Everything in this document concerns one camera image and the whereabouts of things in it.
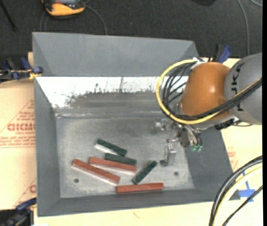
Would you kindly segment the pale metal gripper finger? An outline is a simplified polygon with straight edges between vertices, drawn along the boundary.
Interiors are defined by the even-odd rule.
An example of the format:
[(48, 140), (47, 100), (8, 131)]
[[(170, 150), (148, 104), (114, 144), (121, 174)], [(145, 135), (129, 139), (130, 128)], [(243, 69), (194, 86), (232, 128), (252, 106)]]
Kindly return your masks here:
[(165, 146), (164, 158), (160, 160), (160, 165), (163, 167), (173, 166), (175, 163), (177, 151), (172, 144), (167, 144)]
[(165, 121), (156, 121), (151, 127), (151, 134), (157, 134), (167, 131), (169, 129), (169, 123)]

